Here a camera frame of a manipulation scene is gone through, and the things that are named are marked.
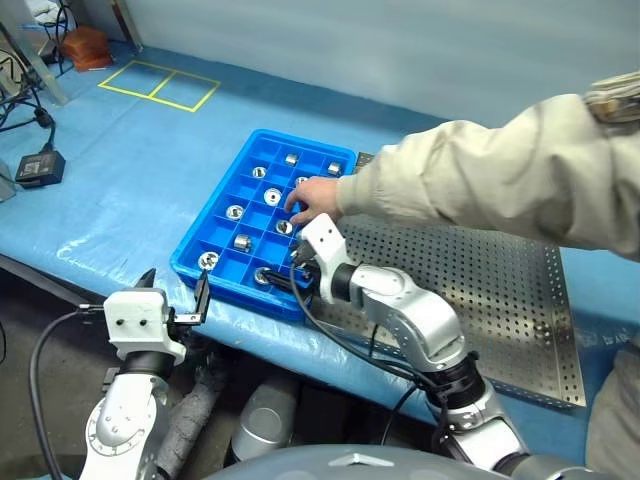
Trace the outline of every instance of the beige jacket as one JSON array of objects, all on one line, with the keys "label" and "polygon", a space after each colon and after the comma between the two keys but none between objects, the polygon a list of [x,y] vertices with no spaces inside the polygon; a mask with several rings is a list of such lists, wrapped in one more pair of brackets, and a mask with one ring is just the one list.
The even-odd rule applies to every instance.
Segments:
[{"label": "beige jacket", "polygon": [[344,214],[494,229],[640,260],[640,121],[600,123],[577,95],[498,129],[444,123],[338,183]]}]

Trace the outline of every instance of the metal pegboard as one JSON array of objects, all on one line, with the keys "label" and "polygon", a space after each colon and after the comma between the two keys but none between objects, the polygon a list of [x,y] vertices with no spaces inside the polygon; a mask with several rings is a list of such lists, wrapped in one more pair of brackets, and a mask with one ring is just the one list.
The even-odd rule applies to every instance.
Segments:
[{"label": "metal pegboard", "polygon": [[[458,227],[391,228],[367,216],[343,219],[339,229],[352,259],[400,268],[451,304],[496,388],[556,407],[586,405],[558,248]],[[373,324],[361,314],[323,302],[314,309],[368,345]],[[382,327],[376,340],[378,351],[400,355]]]}]

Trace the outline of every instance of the blue tablecloth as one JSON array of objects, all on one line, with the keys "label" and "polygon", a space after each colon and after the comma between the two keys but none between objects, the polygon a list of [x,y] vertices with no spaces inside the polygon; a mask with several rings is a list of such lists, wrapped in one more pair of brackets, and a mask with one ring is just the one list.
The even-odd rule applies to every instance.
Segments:
[{"label": "blue tablecloth", "polygon": [[[376,152],[442,121],[241,68],[145,50],[139,58],[146,62],[222,82],[190,113],[99,88],[130,60],[126,50],[116,48],[116,53],[118,65],[106,71],[69,72],[60,79],[72,97],[69,104],[60,108],[45,102],[58,124],[56,148],[67,159],[64,181],[20,191],[0,204],[0,252],[104,295],[131,286],[156,267],[156,286],[167,291],[178,311],[192,308],[193,298],[170,270],[169,256],[253,130]],[[139,74],[130,81],[150,90],[158,81],[154,78]],[[125,77],[118,81],[128,88],[122,84]],[[175,97],[170,100],[190,97],[192,88],[202,85],[182,78],[168,90]],[[9,123],[28,114],[21,107]],[[3,133],[0,158],[15,172],[20,158],[37,152],[46,136],[35,124]],[[637,329],[640,271],[604,252],[564,250],[563,261],[591,401],[611,368],[612,352]],[[406,389],[403,381],[351,357],[317,332],[215,300],[200,331],[387,406]],[[583,461],[587,410],[558,412],[503,399],[532,450]],[[417,396],[405,412],[431,418]]]}]

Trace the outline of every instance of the sleeve cuff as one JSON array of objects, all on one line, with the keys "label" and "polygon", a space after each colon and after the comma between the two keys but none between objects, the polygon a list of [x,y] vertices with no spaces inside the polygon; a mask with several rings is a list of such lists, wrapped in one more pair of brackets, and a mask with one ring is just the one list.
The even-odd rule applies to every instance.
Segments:
[{"label": "sleeve cuff", "polygon": [[369,213],[373,207],[374,165],[369,164],[355,175],[338,179],[337,202],[343,215]]}]

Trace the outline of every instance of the yellow tape marking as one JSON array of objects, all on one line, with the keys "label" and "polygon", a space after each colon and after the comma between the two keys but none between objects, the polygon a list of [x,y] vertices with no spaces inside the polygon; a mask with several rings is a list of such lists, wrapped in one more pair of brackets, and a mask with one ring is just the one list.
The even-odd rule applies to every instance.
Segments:
[{"label": "yellow tape marking", "polygon": [[[140,92],[135,92],[133,90],[127,90],[125,88],[119,88],[119,87],[114,87],[112,85],[108,85],[110,81],[112,81],[114,78],[116,78],[118,75],[120,75],[127,68],[131,67],[134,64],[145,65],[147,67],[157,68],[159,70],[165,70],[170,73],[149,94],[144,94]],[[177,74],[184,75],[186,77],[196,78],[198,80],[203,80],[205,82],[210,82],[211,84],[213,84],[213,87],[211,87],[211,89],[207,93],[205,93],[205,95],[193,107],[188,105],[182,105],[180,103],[170,102],[169,100],[163,100],[162,98],[157,98],[155,95],[158,92],[160,92],[160,90],[162,90],[162,88],[166,86],[167,83],[169,83],[169,81]],[[161,65],[154,65],[153,63],[141,62],[139,60],[130,61],[120,70],[118,70],[113,75],[108,77],[106,80],[103,80],[98,84],[99,87],[105,88],[107,90],[123,93],[125,95],[132,95],[134,97],[143,98],[145,100],[151,100],[152,102],[161,103],[163,105],[168,105],[170,107],[178,108],[180,110],[184,110],[186,112],[191,112],[191,113],[195,113],[202,105],[204,105],[204,103],[207,100],[209,100],[209,98],[211,98],[211,95],[215,93],[215,91],[218,89],[220,85],[221,83],[218,80],[214,80],[213,78],[203,77],[201,75],[195,75],[193,73],[184,72],[182,70],[176,70],[175,68],[163,67]]]}]

